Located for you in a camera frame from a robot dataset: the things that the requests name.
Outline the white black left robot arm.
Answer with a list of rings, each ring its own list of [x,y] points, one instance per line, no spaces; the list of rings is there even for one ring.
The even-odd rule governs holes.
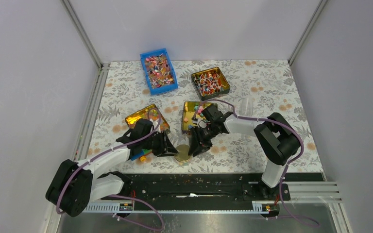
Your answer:
[[[140,119],[110,149],[78,162],[63,161],[46,191],[46,200],[55,205],[59,213],[75,217],[92,201],[109,195],[121,200],[128,198],[130,185],[122,175],[111,172],[112,167],[136,160],[147,151],[157,157],[178,154],[159,123],[159,120]]]

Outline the white round jar lid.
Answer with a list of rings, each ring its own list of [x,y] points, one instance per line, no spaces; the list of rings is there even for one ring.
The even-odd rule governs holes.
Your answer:
[[[181,144],[181,145],[178,145],[176,149],[178,150],[178,154],[175,155],[174,158],[184,159],[184,160],[188,158],[192,158],[192,156],[188,154],[189,145]]]

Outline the gold tin star candies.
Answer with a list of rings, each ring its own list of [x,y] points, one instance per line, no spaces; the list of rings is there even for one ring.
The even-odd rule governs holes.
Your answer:
[[[199,101],[186,101],[183,107],[181,131],[184,135],[190,135],[190,130],[198,124],[203,126],[208,120],[202,111],[211,103],[207,102],[200,105]]]

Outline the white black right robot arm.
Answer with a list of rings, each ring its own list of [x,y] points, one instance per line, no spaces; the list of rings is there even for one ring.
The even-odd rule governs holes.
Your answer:
[[[239,116],[235,112],[222,113],[210,104],[202,111],[206,126],[195,126],[191,132],[188,154],[197,156],[212,147],[211,140],[225,133],[240,133],[256,137],[267,157],[267,165],[259,187],[260,196],[271,200],[278,194],[278,186],[289,164],[304,152],[301,137],[279,113],[267,118]]]

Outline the clear plastic scoop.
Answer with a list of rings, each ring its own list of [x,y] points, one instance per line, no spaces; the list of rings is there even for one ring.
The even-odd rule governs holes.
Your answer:
[[[245,117],[252,117],[254,113],[254,101],[252,97],[245,97],[240,104],[239,114]]]

